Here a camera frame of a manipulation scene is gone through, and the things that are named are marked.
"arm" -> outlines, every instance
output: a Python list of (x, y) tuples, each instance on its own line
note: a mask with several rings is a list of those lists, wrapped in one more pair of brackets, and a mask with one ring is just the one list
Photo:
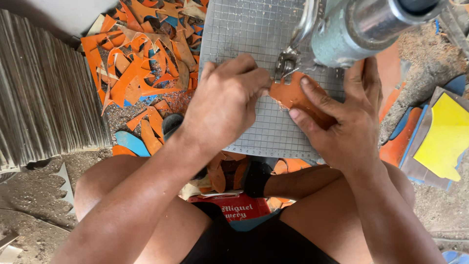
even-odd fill
[(181, 127), (83, 218), (52, 262), (134, 263), (179, 190), (252, 125), (270, 83), (249, 55), (206, 63)]
[(358, 62), (346, 71), (343, 104), (316, 91), (306, 78), (302, 88), (313, 104), (338, 123), (323, 130), (300, 109), (290, 110), (290, 115), (324, 160), (344, 174), (374, 262), (446, 263), (379, 159), (382, 95), (376, 59), (368, 58), (364, 67)]

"knee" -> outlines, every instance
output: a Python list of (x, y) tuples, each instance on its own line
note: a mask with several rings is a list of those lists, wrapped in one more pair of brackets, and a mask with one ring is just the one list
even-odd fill
[(413, 208), (415, 205), (415, 192), (412, 183), (399, 168), (387, 162), (383, 163), (397, 191), (401, 194), (406, 203)]
[(117, 155), (100, 161), (85, 171), (75, 187), (75, 211), (78, 221), (147, 159)]

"sewing machine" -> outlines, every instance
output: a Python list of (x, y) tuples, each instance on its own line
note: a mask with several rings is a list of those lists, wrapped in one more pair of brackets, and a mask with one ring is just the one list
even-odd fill
[[(356, 61), (391, 46), (399, 35), (438, 16), (445, 0), (328, 0), (323, 19), (318, 17), (318, 0), (306, 0), (303, 15), (289, 46), (279, 55), (275, 82), (290, 74), (318, 65), (350, 68)], [(298, 47), (311, 35), (311, 53)]]

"hand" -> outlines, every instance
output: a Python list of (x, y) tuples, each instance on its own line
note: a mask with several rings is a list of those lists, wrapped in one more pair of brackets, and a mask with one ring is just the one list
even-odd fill
[(178, 129), (215, 155), (233, 143), (256, 119), (255, 105), (268, 94), (267, 70), (243, 54), (221, 65), (205, 63), (198, 89)]
[(301, 86), (308, 99), (326, 114), (337, 119), (328, 130), (300, 109), (291, 109), (290, 116), (308, 136), (311, 145), (326, 163), (347, 176), (380, 167), (378, 152), (378, 110), (383, 99), (381, 80), (375, 57), (345, 71), (345, 103), (319, 93), (307, 78)]

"cutting mat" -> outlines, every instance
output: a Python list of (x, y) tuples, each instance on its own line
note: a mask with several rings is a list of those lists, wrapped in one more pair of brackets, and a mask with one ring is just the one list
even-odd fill
[[(318, 18), (324, 16), (325, 0), (320, 1)], [(273, 77), (275, 63), (289, 44), (294, 27), (303, 13), (304, 0), (211, 0), (204, 26), (200, 65), (223, 63), (242, 53), (251, 54), (259, 67)], [(302, 43), (302, 54), (310, 52), (309, 39)], [(316, 69), (305, 72), (333, 98), (345, 98), (343, 70)], [(319, 160), (307, 137), (295, 125), (288, 110), (270, 97), (256, 103), (256, 121), (224, 150), (258, 156)]]

